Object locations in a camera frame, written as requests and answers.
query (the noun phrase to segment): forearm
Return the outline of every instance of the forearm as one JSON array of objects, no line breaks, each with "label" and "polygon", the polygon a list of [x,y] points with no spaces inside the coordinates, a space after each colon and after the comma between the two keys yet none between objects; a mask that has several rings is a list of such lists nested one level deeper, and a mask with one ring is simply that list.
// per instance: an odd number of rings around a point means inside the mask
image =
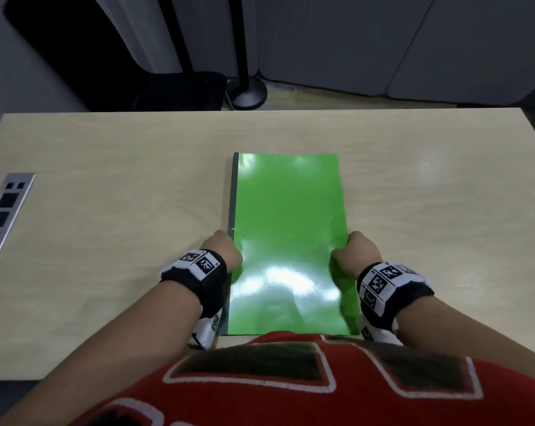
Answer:
[{"label": "forearm", "polygon": [[64,425],[178,358],[200,315],[176,282],[153,287],[57,366],[0,425]]},{"label": "forearm", "polygon": [[396,316],[405,345],[470,356],[535,379],[535,353],[433,296],[423,297]]}]

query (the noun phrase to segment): metal outlet plate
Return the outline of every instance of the metal outlet plate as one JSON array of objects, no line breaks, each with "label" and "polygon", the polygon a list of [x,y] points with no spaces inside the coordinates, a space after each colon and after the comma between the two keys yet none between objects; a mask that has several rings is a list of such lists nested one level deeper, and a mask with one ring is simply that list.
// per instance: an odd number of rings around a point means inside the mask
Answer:
[{"label": "metal outlet plate", "polygon": [[1,184],[0,251],[36,176],[36,173],[8,173]]}]

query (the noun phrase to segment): person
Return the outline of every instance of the person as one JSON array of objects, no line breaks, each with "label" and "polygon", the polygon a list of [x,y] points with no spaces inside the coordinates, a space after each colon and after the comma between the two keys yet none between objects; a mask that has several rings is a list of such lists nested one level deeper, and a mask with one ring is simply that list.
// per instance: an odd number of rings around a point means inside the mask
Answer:
[{"label": "person", "polygon": [[[222,231],[194,257],[209,252],[205,269],[219,274],[207,287],[187,266],[165,272],[0,426],[535,423],[535,353],[451,308],[418,273],[384,262],[360,232],[332,256],[357,280],[369,325],[394,330],[404,346],[276,332],[180,359],[197,320],[221,303],[222,277],[243,260]],[[364,300],[402,276],[414,280],[387,288],[389,300]]]}]

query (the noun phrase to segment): black chair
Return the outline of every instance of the black chair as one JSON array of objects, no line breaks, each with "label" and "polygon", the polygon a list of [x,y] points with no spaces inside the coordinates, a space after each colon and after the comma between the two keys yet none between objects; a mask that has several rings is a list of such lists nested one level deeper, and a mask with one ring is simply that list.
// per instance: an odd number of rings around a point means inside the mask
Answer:
[{"label": "black chair", "polygon": [[222,107],[225,76],[143,70],[95,0],[7,0],[4,15],[93,112]]}]

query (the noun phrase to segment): left hand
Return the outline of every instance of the left hand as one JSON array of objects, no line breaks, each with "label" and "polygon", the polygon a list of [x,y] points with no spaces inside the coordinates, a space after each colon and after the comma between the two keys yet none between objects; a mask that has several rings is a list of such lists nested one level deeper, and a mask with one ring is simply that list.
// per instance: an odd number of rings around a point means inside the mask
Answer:
[{"label": "left hand", "polygon": [[220,254],[228,273],[233,272],[242,265],[242,254],[236,249],[232,238],[223,230],[217,230],[214,234],[205,240],[200,246],[201,249],[210,249]]}]

